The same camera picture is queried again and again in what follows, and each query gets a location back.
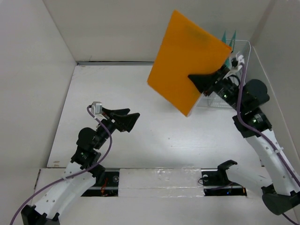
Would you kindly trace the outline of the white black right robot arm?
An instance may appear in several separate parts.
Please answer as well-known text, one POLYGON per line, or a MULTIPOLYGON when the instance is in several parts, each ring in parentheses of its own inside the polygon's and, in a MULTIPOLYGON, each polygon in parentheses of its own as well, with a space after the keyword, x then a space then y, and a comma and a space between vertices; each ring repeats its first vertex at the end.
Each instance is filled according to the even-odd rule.
POLYGON ((216 93, 235 111, 233 116, 237 130, 255 150, 269 174, 262 177, 243 169, 233 160, 217 167, 217 180, 223 185, 237 183, 262 198, 263 203, 275 215, 284 215, 300 204, 300 177, 278 144, 272 125, 260 106, 268 102, 267 86, 258 79, 245 81, 246 70, 238 85, 229 75, 229 68, 222 66, 210 75, 188 75, 197 90, 205 96, 216 93))

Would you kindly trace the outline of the orange file folder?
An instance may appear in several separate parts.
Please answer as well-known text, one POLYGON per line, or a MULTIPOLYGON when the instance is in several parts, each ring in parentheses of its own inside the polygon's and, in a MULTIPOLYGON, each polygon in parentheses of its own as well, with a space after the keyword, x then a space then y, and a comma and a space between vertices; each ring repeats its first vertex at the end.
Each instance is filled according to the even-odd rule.
POLYGON ((201 96, 188 75, 216 72, 231 52, 229 45, 174 10, 147 83, 188 117, 201 96))

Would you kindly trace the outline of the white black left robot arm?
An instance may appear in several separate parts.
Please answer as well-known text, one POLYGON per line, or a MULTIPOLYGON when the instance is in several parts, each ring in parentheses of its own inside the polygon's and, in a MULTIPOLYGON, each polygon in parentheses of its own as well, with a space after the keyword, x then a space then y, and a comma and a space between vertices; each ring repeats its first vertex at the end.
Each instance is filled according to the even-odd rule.
POLYGON ((130 132, 140 117, 130 109, 97 110, 89 105, 87 111, 98 122, 97 129, 82 128, 76 142, 77 148, 61 178, 41 188, 44 196, 32 206, 21 206, 22 222, 25 225, 58 225, 60 218, 70 206, 90 187, 104 182, 105 168, 100 164, 108 155, 101 155, 99 149, 106 141, 112 147, 114 131, 130 132))

